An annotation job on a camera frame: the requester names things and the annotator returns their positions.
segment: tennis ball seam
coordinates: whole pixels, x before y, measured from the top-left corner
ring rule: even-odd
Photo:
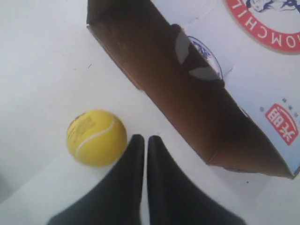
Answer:
[[[99,136],[105,134],[106,132],[110,131],[110,130],[113,128],[115,122],[116,122],[116,119],[114,118],[113,121],[112,121],[112,123],[110,124],[110,126],[109,126],[108,128],[106,128],[105,130],[103,130],[103,131],[101,131],[101,132],[99,132],[99,133],[93,134],[92,136],[86,138],[82,143],[80,143],[80,145],[78,146],[78,148],[77,148],[77,150],[76,150],[76,152],[75,152],[75,157],[76,157],[76,158],[79,158],[80,150],[81,150],[82,146],[83,146],[85,143],[88,143],[88,142],[89,142],[90,140],[92,140],[93,138],[99,137]]]

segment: red label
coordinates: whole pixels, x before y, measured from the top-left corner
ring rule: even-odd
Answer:
[[[258,42],[273,50],[300,53],[298,0],[225,0],[225,2],[238,23]],[[284,25],[295,32],[280,31]]]
[[[299,135],[297,125],[282,106],[274,104],[266,113],[266,118],[277,130],[287,145],[291,145]]]

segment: printed logo on tennis ball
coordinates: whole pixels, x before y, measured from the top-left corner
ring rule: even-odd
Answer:
[[[92,110],[77,117],[67,130],[67,147],[74,158],[86,165],[109,165],[127,146],[126,129],[113,114]]]

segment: tennis ball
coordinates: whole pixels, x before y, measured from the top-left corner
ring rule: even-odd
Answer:
[[[103,166],[118,159],[127,145],[122,122],[104,110],[92,110],[77,117],[67,129],[67,147],[86,165]]]

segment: red circular logo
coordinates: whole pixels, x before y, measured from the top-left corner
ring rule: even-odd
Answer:
[[[272,50],[300,53],[300,0],[225,0],[238,23]]]

